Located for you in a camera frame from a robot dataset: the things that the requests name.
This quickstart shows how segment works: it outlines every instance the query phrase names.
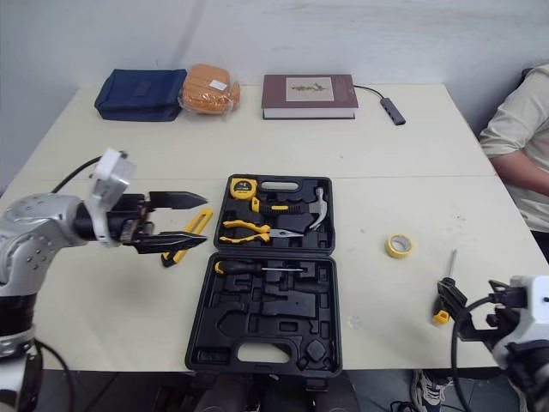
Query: book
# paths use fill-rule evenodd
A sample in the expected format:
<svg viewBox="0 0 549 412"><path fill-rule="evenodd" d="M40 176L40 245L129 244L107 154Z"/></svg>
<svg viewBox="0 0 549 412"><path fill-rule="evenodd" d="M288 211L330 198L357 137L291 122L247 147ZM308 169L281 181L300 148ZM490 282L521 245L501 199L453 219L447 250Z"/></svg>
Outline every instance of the book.
<svg viewBox="0 0 549 412"><path fill-rule="evenodd" d="M354 118L351 75L265 75L263 118Z"/></svg>

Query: white table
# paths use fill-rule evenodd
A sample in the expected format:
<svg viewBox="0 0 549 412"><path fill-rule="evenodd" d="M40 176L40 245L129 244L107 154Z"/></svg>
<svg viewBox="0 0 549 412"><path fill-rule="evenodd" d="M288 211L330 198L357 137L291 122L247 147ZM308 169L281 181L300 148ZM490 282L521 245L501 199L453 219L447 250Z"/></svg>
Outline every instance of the white table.
<svg viewBox="0 0 549 412"><path fill-rule="evenodd" d="M187 190L220 209L232 173L329 176L334 185L343 366L447 367L449 326L430 323L436 280L458 247L455 278L470 300L487 280L547 274L545 259L476 139L442 85L380 86L408 123L394 127L374 96L358 91L357 119L263 121L261 89L243 88L226 118L186 113L170 124L106 122L96 90L80 91L0 199L49 191L107 146L137 164L130 191ZM57 148L69 148L62 157ZM85 196L87 174L66 186ZM158 230L185 225L196 210L157 211ZM383 242L405 233L403 259ZM83 370L183 371L208 257L208 242L169 270L160 257L96 244L59 253L39 294L38 336ZM482 321L482 312L475 319ZM479 343L460 345L460 366L493 366Z"/></svg>

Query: sneaker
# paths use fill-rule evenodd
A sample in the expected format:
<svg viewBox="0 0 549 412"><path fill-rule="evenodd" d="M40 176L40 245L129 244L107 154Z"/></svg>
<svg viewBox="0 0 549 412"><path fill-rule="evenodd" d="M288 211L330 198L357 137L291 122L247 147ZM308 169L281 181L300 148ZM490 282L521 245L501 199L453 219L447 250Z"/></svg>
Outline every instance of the sneaker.
<svg viewBox="0 0 549 412"><path fill-rule="evenodd" d="M452 384L449 378L432 378L424 371L413 371L410 395L419 412L439 412L444 402L444 389Z"/></svg>

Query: black tool case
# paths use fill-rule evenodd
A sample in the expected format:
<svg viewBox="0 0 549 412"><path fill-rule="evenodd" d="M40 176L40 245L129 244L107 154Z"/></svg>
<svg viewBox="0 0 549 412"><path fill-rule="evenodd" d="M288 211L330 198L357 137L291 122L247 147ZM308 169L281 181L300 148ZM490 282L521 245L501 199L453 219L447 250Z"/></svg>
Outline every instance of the black tool case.
<svg viewBox="0 0 549 412"><path fill-rule="evenodd" d="M327 214L316 230L308 226L317 215L262 215L250 201L234 199L233 178L254 179L256 197L263 204L312 203L316 188L323 188ZM266 182L296 184L294 188L264 189ZM341 335L335 261L332 184L328 178L239 174L227 181L214 244L220 250L209 259L185 365L199 373L272 373L305 378L311 390L326 388L328 378L341 371ZM303 238L254 239L234 245L221 236L243 238L248 228L226 228L224 221L242 220L258 226L303 233ZM219 261L238 260L262 267L303 271L261 271L220 275ZM267 343L284 351L287 363L241 361L244 343Z"/></svg>

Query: bread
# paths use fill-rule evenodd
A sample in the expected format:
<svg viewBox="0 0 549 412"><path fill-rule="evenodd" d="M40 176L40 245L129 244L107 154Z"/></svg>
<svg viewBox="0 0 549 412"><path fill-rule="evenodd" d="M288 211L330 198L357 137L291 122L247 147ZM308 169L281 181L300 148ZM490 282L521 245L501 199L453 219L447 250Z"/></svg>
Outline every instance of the bread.
<svg viewBox="0 0 549 412"><path fill-rule="evenodd" d="M208 64L197 64L185 78L181 101L183 108L192 112L230 112L240 102L240 85L234 83L231 86L226 70Z"/></svg>

